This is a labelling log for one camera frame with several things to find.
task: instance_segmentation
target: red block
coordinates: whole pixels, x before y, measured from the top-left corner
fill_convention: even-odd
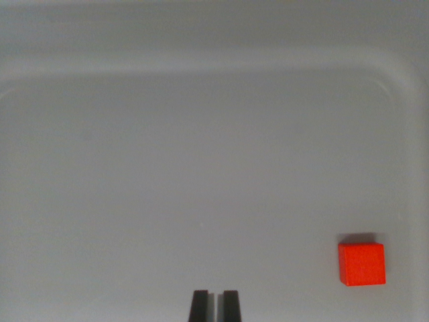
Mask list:
[[[347,286],[386,283],[382,244],[339,244],[340,280]]]

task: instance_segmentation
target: red cube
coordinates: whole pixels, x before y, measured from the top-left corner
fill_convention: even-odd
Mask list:
[[[339,244],[340,280],[347,286],[386,283],[384,247],[378,243]]]

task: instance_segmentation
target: white surface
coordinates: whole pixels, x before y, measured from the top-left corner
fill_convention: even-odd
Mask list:
[[[246,322],[429,320],[421,34],[264,45],[238,18],[208,45],[168,11],[32,10],[0,11],[31,18],[0,36],[2,321],[186,321],[197,288],[239,290]],[[347,233],[385,245],[385,286],[340,283]]]

